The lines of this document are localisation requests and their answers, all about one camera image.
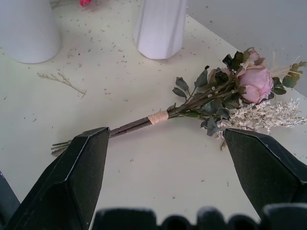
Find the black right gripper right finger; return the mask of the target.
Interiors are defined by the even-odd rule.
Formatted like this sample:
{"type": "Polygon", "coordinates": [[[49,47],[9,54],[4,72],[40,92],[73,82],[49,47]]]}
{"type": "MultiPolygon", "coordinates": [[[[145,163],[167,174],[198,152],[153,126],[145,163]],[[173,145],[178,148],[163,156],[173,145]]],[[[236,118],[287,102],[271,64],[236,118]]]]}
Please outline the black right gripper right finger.
{"type": "Polygon", "coordinates": [[[257,214],[269,204],[307,203],[307,165],[271,136],[223,132],[241,187],[257,214]]]}

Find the dried loose twig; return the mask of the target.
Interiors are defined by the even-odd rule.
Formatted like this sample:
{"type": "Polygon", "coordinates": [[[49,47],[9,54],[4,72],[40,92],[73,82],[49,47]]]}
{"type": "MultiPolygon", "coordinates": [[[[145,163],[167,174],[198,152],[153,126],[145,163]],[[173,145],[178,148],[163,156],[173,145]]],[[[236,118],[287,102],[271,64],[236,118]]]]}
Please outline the dried loose twig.
{"type": "Polygon", "coordinates": [[[72,83],[69,81],[68,78],[66,78],[63,74],[61,73],[58,73],[58,76],[55,76],[53,74],[42,74],[42,73],[37,73],[37,76],[42,78],[42,79],[46,79],[46,80],[51,80],[51,81],[57,81],[57,82],[60,82],[62,84],[65,84],[67,86],[69,86],[70,88],[74,89],[75,91],[77,91],[79,94],[82,95],[82,98],[86,95],[87,93],[87,90],[85,91],[81,91],[79,90],[78,88],[76,88],[74,85],[72,85],[72,83]]]}

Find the white round ceramic vase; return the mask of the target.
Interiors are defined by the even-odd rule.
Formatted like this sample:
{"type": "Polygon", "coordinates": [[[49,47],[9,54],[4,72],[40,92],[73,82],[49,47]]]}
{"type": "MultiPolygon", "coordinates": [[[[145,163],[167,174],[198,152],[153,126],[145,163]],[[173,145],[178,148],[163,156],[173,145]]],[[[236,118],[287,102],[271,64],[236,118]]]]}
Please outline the white round ceramic vase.
{"type": "Polygon", "coordinates": [[[0,47],[18,62],[53,58],[61,35],[50,0],[0,0],[0,47]]]}

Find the white faceted ceramic vase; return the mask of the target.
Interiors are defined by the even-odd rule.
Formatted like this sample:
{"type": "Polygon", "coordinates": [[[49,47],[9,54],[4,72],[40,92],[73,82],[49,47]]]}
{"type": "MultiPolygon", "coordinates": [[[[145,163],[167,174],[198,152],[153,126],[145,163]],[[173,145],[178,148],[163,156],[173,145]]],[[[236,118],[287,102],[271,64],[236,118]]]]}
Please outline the white faceted ceramic vase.
{"type": "Polygon", "coordinates": [[[183,45],[188,0],[143,0],[134,29],[138,51],[148,59],[168,59],[183,45]]]}

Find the pink rose bouquet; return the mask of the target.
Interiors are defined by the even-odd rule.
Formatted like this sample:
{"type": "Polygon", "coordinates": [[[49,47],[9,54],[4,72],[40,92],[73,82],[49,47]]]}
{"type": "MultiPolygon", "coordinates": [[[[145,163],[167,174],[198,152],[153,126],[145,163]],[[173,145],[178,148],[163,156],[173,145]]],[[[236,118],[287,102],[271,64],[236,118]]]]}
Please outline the pink rose bouquet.
{"type": "Polygon", "coordinates": [[[111,138],[122,136],[146,126],[173,118],[193,118],[210,137],[222,140],[228,128],[265,130],[273,127],[292,128],[307,123],[299,116],[299,101],[278,101],[293,89],[307,69],[307,61],[294,61],[284,68],[268,69],[265,58],[254,48],[227,55],[224,68],[205,67],[192,90],[182,78],[177,78],[173,93],[184,99],[182,105],[172,105],[145,118],[110,131],[111,138]]]}

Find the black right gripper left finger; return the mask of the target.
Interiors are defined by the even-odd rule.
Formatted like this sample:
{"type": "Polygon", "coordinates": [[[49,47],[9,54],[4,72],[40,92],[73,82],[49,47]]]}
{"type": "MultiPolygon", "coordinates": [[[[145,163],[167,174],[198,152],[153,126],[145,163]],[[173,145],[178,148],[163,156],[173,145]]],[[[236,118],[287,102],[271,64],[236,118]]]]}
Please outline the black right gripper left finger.
{"type": "Polygon", "coordinates": [[[43,171],[4,230],[89,230],[108,140],[108,127],[76,136],[43,171]]]}

